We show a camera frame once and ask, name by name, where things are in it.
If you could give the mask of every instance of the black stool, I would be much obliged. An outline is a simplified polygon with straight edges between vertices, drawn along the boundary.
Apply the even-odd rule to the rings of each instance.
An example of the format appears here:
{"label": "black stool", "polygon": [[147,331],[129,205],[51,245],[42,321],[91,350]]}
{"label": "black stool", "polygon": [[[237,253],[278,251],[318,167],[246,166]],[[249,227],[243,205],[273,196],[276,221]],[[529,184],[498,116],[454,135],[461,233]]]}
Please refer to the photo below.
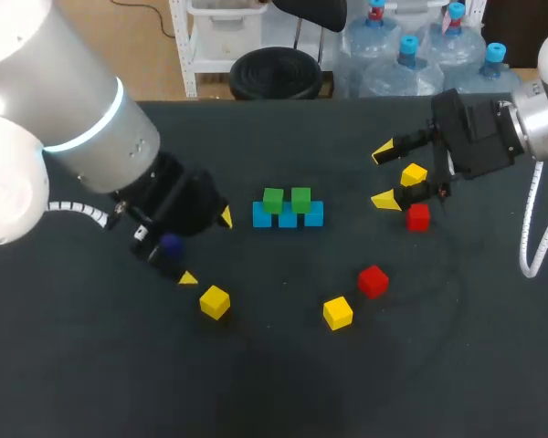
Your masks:
{"label": "black stool", "polygon": [[290,47],[249,52],[229,72],[229,88],[237,100],[315,99],[321,87],[317,61]]}

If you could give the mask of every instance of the cable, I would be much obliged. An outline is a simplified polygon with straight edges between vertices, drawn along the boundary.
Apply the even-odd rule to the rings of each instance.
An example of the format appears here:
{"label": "cable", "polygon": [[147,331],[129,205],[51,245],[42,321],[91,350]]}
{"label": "cable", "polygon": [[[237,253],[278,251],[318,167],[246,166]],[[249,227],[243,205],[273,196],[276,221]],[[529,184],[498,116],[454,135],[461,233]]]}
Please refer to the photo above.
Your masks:
{"label": "cable", "polygon": [[101,228],[105,228],[106,223],[108,223],[107,214],[105,214],[102,210],[98,210],[97,208],[93,208],[92,206],[86,205],[84,203],[70,203],[61,201],[48,203],[47,211],[82,213],[97,222]]}
{"label": "cable", "polygon": [[530,235],[530,222],[532,220],[533,206],[536,200],[536,193],[538,192],[538,186],[542,179],[543,163],[536,162],[536,167],[533,171],[532,186],[530,187],[530,194],[528,195],[528,202],[526,203],[526,211],[523,217],[522,227],[522,240],[520,241],[520,268],[525,276],[528,278],[534,278],[538,274],[540,266],[546,251],[548,250],[548,226],[542,236],[542,240],[536,250],[536,255],[533,258],[532,266],[528,266],[528,237]]}
{"label": "cable", "polygon": [[164,30],[163,15],[161,14],[161,11],[156,9],[154,6],[146,5],[146,4],[142,4],[142,3],[121,3],[121,2],[118,2],[117,0],[110,0],[110,3],[112,3],[114,5],[117,5],[117,6],[145,7],[147,9],[152,9],[158,15],[158,17],[161,20],[161,31],[163,32],[164,36],[167,37],[167,38],[176,39],[176,37],[174,35],[171,35],[168,32],[166,32],[166,30]]}

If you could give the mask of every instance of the blue cube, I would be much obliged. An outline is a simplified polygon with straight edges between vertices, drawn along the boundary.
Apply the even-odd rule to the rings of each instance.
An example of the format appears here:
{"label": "blue cube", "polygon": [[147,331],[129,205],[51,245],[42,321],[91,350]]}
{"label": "blue cube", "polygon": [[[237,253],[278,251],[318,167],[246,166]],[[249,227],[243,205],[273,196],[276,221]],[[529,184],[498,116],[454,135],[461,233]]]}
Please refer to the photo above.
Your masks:
{"label": "blue cube", "polygon": [[292,203],[282,203],[282,213],[278,216],[279,228],[296,228],[298,226],[298,216],[292,212]]}
{"label": "blue cube", "polygon": [[311,211],[304,215],[304,226],[322,226],[324,213],[322,201],[312,201]]}
{"label": "blue cube", "polygon": [[264,203],[255,202],[252,204],[252,218],[254,228],[270,228],[272,226],[272,215],[264,211]]}

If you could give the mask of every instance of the power cord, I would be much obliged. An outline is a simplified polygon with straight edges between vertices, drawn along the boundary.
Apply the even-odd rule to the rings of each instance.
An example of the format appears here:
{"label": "power cord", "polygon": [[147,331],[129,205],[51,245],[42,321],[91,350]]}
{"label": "power cord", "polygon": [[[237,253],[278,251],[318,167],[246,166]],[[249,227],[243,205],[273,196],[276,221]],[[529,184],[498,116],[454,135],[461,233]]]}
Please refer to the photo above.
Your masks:
{"label": "power cord", "polygon": [[114,5],[117,5],[117,6],[145,7],[146,9],[152,9],[152,10],[158,15],[158,17],[159,17],[160,20],[161,20],[161,31],[163,32],[164,36],[167,37],[167,38],[175,39],[175,36],[174,36],[174,35],[171,35],[171,34],[169,34],[168,32],[166,32],[166,30],[164,30],[163,15],[161,14],[161,11],[159,11],[158,9],[156,9],[154,6],[152,6],[152,5],[140,4],[140,3],[121,3],[121,2],[118,2],[118,1],[116,1],[116,0],[110,0],[110,3],[112,3],[112,4],[114,4]]}

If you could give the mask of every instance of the yellow cube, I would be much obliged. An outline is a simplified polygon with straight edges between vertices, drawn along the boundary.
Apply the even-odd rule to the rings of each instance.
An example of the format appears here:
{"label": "yellow cube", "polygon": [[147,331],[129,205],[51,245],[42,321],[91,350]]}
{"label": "yellow cube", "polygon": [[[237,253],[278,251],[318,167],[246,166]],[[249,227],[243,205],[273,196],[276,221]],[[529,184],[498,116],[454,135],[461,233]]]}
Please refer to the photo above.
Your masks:
{"label": "yellow cube", "polygon": [[201,310],[213,319],[220,319],[229,309],[229,294],[211,286],[200,298]]}
{"label": "yellow cube", "polygon": [[425,168],[412,163],[402,172],[402,180],[400,183],[405,187],[409,187],[423,182],[427,177],[428,171]]}
{"label": "yellow cube", "polygon": [[353,311],[347,304],[345,297],[338,297],[327,301],[322,307],[322,315],[327,320],[331,330],[348,326],[353,321]]}

